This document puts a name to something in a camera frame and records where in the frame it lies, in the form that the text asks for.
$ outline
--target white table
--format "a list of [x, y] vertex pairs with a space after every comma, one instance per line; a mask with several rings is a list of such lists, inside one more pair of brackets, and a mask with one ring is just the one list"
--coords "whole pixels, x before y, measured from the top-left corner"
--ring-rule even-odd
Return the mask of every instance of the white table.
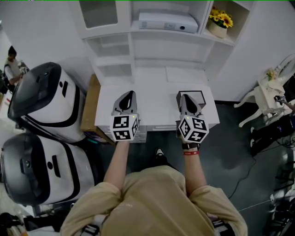
[[136, 92], [140, 119], [140, 128], [134, 142], [145, 142], [147, 131], [176, 130], [176, 121], [180, 115], [176, 95], [182, 90], [201, 90], [206, 101], [202, 112], [209, 127], [219, 124], [213, 95], [206, 81], [196, 78], [196, 83], [171, 83], [168, 82], [166, 69], [163, 67], [138, 68], [135, 84], [102, 86], [100, 89], [95, 125], [110, 138], [112, 135], [109, 125], [113, 104], [122, 94], [130, 90]]

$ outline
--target vase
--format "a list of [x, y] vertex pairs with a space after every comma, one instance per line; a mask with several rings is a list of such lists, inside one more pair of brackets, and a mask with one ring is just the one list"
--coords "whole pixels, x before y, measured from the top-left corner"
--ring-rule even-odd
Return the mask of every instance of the vase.
[[210, 31], [211, 34], [213, 34], [214, 36], [218, 38], [224, 39], [226, 37], [227, 28], [222, 28], [216, 25], [214, 22], [211, 22], [208, 25], [208, 30]]

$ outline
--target bracelet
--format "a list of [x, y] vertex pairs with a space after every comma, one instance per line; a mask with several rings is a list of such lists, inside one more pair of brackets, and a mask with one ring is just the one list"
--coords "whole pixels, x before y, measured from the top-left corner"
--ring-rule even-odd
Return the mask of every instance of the bracelet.
[[183, 152], [184, 155], [187, 156], [192, 156], [192, 155], [199, 155], [199, 151], [194, 151], [194, 152]]

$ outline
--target person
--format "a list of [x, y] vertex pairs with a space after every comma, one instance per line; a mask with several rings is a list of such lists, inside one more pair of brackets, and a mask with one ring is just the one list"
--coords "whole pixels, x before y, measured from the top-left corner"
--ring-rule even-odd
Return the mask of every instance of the person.
[[4, 82], [10, 91], [13, 91], [17, 83], [22, 79], [23, 75], [18, 67], [16, 60], [17, 52], [11, 46], [8, 50], [8, 57], [4, 63]]
[[279, 120], [271, 123], [270, 125], [263, 127], [259, 130], [255, 130], [251, 127], [251, 154], [253, 156], [261, 152], [263, 149], [271, 145], [275, 140], [291, 135], [295, 130], [295, 106], [290, 103], [285, 102], [292, 113], [290, 115], [285, 115]]
[[129, 141], [117, 143], [104, 181], [73, 206], [61, 236], [246, 236], [221, 189], [207, 185], [198, 145], [184, 143], [185, 177], [157, 148], [151, 168], [125, 177]]

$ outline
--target dark floor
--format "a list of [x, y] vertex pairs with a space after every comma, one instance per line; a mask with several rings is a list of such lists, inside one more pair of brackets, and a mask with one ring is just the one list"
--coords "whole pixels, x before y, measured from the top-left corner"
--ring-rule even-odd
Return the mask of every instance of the dark floor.
[[[201, 145], [200, 157], [209, 185], [222, 188], [229, 197], [239, 179], [245, 177], [254, 159], [249, 152], [250, 127], [262, 126], [262, 118], [256, 119], [239, 128], [238, 124], [253, 114], [255, 104], [245, 104], [234, 109], [229, 105], [217, 105], [220, 124], [210, 129], [210, 133]], [[140, 171], [149, 164], [156, 147], [162, 147], [170, 164], [184, 173], [181, 142], [175, 132], [148, 132], [145, 144], [131, 144], [128, 158], [128, 172]], [[99, 152], [106, 170], [114, 147], [101, 145]], [[261, 236], [270, 210], [270, 195], [275, 188], [275, 175], [284, 162], [287, 150], [278, 147], [255, 156], [257, 163], [251, 169], [249, 177], [240, 182], [230, 199], [240, 211], [248, 225], [250, 236]]]

